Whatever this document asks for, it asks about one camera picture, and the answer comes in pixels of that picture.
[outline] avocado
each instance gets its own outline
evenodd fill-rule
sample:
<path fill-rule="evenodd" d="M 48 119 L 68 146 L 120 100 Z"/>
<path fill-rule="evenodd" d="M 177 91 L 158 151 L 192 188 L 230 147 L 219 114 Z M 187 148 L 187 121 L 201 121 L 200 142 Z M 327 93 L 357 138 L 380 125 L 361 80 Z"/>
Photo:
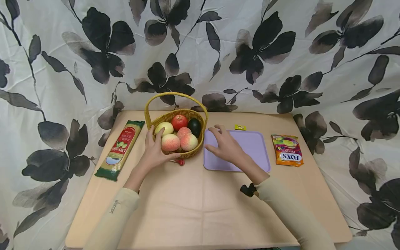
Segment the avocado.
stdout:
<path fill-rule="evenodd" d="M 190 129 L 192 134 L 196 136 L 196 138 L 199 138 L 201 133 L 201 123 L 199 122 L 199 120 L 197 120 L 196 118 L 190 119 L 188 123 L 188 128 Z"/>

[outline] beige sleeve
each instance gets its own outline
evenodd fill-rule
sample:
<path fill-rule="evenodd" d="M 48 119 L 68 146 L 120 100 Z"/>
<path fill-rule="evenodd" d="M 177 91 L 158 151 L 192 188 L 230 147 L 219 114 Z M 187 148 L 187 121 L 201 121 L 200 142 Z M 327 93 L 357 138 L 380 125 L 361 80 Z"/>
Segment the beige sleeve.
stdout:
<path fill-rule="evenodd" d="M 83 250 L 117 249 L 126 222 L 138 205 L 138 193 L 131 189 L 121 188 L 90 235 Z"/>
<path fill-rule="evenodd" d="M 256 185 L 265 201 L 299 242 L 303 250 L 336 250 L 326 230 L 314 215 L 277 179 L 269 177 Z"/>

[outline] purple cutting board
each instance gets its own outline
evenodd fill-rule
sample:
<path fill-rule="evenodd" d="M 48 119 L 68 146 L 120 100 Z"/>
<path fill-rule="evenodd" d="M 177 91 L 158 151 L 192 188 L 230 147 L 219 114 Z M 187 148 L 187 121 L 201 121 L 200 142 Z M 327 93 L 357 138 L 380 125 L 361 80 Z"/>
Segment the purple cutting board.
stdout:
<path fill-rule="evenodd" d="M 241 130 L 230 130 L 230 134 L 235 138 L 243 150 L 251 156 L 251 158 L 265 171 L 271 170 L 270 161 L 268 159 L 267 150 L 265 147 L 264 137 L 262 134 L 256 131 L 241 131 Z M 214 147 L 218 147 L 217 139 L 215 136 L 207 130 L 204 134 L 204 144 L 210 144 Z M 222 170 L 222 171 L 238 171 L 241 172 L 232 163 L 224 161 L 210 151 L 204 149 L 204 167 L 208 170 Z"/>

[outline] pasta package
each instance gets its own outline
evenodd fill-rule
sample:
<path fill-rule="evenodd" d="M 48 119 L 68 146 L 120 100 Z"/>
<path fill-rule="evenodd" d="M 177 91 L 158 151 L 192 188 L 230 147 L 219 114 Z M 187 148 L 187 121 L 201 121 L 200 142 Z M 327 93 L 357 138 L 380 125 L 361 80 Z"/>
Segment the pasta package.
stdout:
<path fill-rule="evenodd" d="M 276 164 L 296 167 L 304 164 L 296 136 L 272 134 L 271 137 L 275 148 Z"/>
<path fill-rule="evenodd" d="M 144 121 L 128 121 L 126 123 L 117 141 L 108 153 L 108 156 L 94 174 L 95 176 L 117 181 L 117 177 L 143 125 Z"/>

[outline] white fabric backdrop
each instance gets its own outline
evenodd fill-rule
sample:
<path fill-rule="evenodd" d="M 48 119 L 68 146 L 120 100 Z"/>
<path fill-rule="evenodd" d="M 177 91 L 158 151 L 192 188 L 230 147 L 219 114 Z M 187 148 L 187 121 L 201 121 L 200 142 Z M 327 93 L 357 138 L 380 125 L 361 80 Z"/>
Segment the white fabric backdrop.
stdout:
<path fill-rule="evenodd" d="M 294 114 L 356 235 L 341 248 L 400 249 L 400 3 L 169 2 L 0 1 L 0 250 L 62 249 L 116 115 L 166 91 Z M 198 109 L 151 109 L 178 106 Z"/>

